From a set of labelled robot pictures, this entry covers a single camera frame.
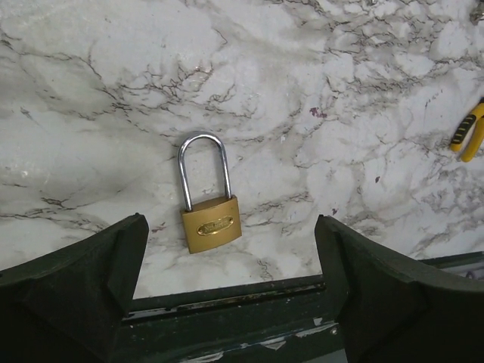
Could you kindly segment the yellow handled pliers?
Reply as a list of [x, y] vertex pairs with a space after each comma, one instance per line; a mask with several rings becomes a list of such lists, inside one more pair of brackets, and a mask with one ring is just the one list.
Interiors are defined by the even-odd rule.
[[472, 135], [461, 152], [461, 160], [465, 163], [476, 156], [483, 142], [483, 98], [480, 98], [478, 104], [461, 120], [451, 137], [450, 150], [460, 152], [470, 132]]

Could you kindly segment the brass padlock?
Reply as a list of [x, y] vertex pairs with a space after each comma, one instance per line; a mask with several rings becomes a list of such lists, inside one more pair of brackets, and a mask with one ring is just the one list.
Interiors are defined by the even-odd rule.
[[[188, 147], [200, 139], [212, 141], [219, 150], [225, 193], [222, 197], [194, 204], [189, 190], [185, 154]], [[193, 133], [178, 148], [177, 163], [185, 199], [185, 209], [181, 211], [181, 219], [189, 253], [195, 254], [215, 249], [241, 237], [239, 204], [232, 192], [228, 158], [222, 140], [211, 132]]]

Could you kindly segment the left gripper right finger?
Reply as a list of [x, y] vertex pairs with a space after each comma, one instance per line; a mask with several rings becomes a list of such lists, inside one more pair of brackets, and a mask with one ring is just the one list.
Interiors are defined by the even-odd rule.
[[349, 362], [481, 362], [483, 282], [409, 258], [330, 216], [318, 257]]

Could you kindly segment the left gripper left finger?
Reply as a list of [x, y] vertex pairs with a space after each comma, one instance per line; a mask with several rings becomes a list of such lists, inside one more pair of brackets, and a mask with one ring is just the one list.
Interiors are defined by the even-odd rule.
[[1, 272], [3, 362], [109, 362], [130, 311], [149, 227], [126, 217]]

